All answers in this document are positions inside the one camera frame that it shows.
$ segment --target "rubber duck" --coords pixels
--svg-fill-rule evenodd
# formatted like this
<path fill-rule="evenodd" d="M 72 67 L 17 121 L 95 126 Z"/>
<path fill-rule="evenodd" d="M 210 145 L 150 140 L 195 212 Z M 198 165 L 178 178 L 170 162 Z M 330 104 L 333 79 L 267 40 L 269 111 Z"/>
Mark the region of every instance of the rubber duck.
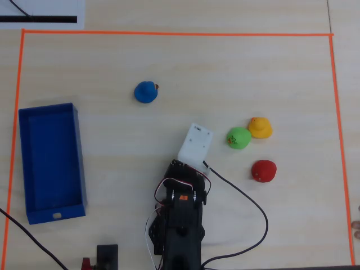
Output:
<path fill-rule="evenodd" d="M 271 124 L 265 117 L 253 117 L 248 129 L 251 135 L 257 139 L 266 139 L 272 135 Z"/>
<path fill-rule="evenodd" d="M 141 103 L 150 103 L 158 96 L 158 87 L 154 82 L 140 82 L 134 90 L 135 98 Z"/>
<path fill-rule="evenodd" d="M 251 141 L 251 133 L 246 128 L 232 128 L 226 140 L 233 149 L 244 149 Z"/>
<path fill-rule="evenodd" d="M 251 174 L 254 180 L 260 183 L 268 183 L 275 177 L 276 165 L 270 160 L 259 160 L 251 168 Z"/>

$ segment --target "blue tray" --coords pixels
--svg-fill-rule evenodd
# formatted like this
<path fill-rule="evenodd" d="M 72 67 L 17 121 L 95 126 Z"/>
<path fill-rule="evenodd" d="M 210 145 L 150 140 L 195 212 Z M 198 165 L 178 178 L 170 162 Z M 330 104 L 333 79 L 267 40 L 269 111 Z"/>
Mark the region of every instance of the blue tray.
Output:
<path fill-rule="evenodd" d="M 78 111 L 72 103 L 19 110 L 30 224 L 85 215 Z"/>

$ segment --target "white wire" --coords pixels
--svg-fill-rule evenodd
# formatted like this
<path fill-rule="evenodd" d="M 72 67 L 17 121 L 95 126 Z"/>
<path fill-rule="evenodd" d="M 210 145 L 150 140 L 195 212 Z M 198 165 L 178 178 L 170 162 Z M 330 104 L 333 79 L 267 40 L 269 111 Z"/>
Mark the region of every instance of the white wire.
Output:
<path fill-rule="evenodd" d="M 152 260 L 152 263 L 153 263 L 153 265 L 154 265 L 155 270 L 158 270 L 158 268 L 156 267 L 155 262 L 154 262 L 154 259 L 152 258 L 151 251 L 150 251 L 150 248 L 149 248 L 149 242 L 148 242 L 148 240 L 147 240 L 147 233 L 146 233 L 146 232 L 147 232 L 147 224 L 148 224 L 148 222 L 149 222 L 149 219 L 150 219 L 151 216 L 152 216 L 156 211 L 158 211 L 160 208 L 161 208 L 161 207 L 156 208 L 156 209 L 151 213 L 151 215 L 147 218 L 147 221 L 146 221 L 146 223 L 145 223 L 145 241 L 146 241 L 148 253 L 150 254 L 150 258 L 151 258 L 151 260 Z"/>
<path fill-rule="evenodd" d="M 174 181 L 176 181 L 176 182 L 178 182 L 178 183 L 184 184 L 184 185 L 186 185 L 186 186 L 190 186 L 190 187 L 191 187 L 191 190 L 194 191 L 194 188 L 193 188 L 192 184 L 186 183 L 186 182 L 184 182 L 184 181 L 177 180 L 177 179 L 175 179 L 175 178 L 168 177 L 168 178 L 164 178 L 163 180 L 161 180 L 160 184 L 159 184 L 158 187 L 156 188 L 155 198 L 156 198 L 156 194 L 158 194 L 158 191 L 159 191 L 161 185 L 162 185 L 166 180 L 169 180 L 169 179 L 174 180 Z"/>
<path fill-rule="evenodd" d="M 209 177 L 207 177 L 205 173 L 202 173 L 201 171 L 195 169 L 194 167 L 192 167 L 192 166 L 190 166 L 190 165 L 188 165 L 188 166 L 189 166 L 191 169 L 193 169 L 193 170 L 197 171 L 198 173 L 200 173 L 206 180 L 208 180 L 208 182 L 209 182 L 209 184 L 210 184 L 210 187 L 209 187 L 208 191 L 206 192 L 206 194 L 209 194 L 209 191 L 210 191 L 210 189 L 211 189 L 211 187 L 212 187 L 212 183 L 211 183 Z"/>

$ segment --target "orange tape line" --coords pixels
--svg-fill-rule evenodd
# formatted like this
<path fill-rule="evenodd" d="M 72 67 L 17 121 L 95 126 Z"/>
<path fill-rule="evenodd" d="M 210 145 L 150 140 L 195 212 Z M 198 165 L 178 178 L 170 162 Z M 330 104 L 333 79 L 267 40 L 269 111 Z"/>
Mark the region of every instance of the orange tape line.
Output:
<path fill-rule="evenodd" d="M 12 176 L 14 174 L 14 158 L 15 158 L 15 144 L 16 144 L 16 126 L 17 126 L 17 110 L 19 108 L 19 92 L 20 92 L 20 78 L 21 78 L 21 67 L 23 65 L 23 51 L 24 51 L 24 37 L 25 30 L 21 30 L 21 41 L 20 41 L 20 53 L 19 53 L 19 64 L 17 66 L 17 82 L 16 82 L 16 94 L 15 94 L 15 109 L 13 112 L 13 126 L 12 126 L 12 143 L 11 143 L 11 161 L 10 161 L 10 173 L 9 173 L 9 187 L 7 190 L 7 205 L 6 213 L 10 214 L 11 206 L 11 191 L 12 191 Z M 6 260 L 6 247 L 7 247 L 7 236 L 9 230 L 9 219 L 5 219 L 5 232 L 4 232 L 4 243 L 2 248 L 2 260 L 1 270 L 5 270 Z"/>
<path fill-rule="evenodd" d="M 86 30 L 25 30 L 35 34 L 107 34 L 107 35 L 181 35 L 196 37 L 329 37 L 332 33 L 177 33 L 177 32 L 143 32 L 143 31 L 86 31 Z"/>
<path fill-rule="evenodd" d="M 346 204 L 346 218 L 347 218 L 347 221 L 348 221 L 348 237 L 349 237 L 350 258 L 351 258 L 351 264 L 354 266 L 355 265 L 355 255 L 354 255 L 354 246 L 353 246 L 353 234 L 352 234 L 352 230 L 351 230 L 351 214 L 350 214 L 350 201 L 349 201 L 347 166 L 346 166 L 346 162 L 345 162 L 344 139 L 343 139 L 343 130 L 342 130 L 342 127 L 341 127 L 338 83 L 336 82 L 335 58 L 334 58 L 334 47 L 332 45 L 332 36 L 328 37 L 328 42 L 329 42 L 329 45 L 330 45 L 332 82 L 334 84 L 336 115 L 337 115 L 337 127 L 339 129 L 339 140 L 340 140 L 341 163 L 343 165 L 343 178 L 344 178 L 344 191 L 345 191 L 345 204 Z"/>

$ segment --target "red rubber duck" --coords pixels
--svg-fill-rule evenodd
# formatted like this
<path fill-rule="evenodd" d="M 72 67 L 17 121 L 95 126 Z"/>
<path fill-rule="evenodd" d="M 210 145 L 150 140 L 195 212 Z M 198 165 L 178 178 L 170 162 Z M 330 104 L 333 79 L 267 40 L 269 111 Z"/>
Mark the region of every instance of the red rubber duck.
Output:
<path fill-rule="evenodd" d="M 251 175 L 260 183 L 268 183 L 274 179 L 276 174 L 276 165 L 270 160 L 259 160 L 251 168 Z"/>

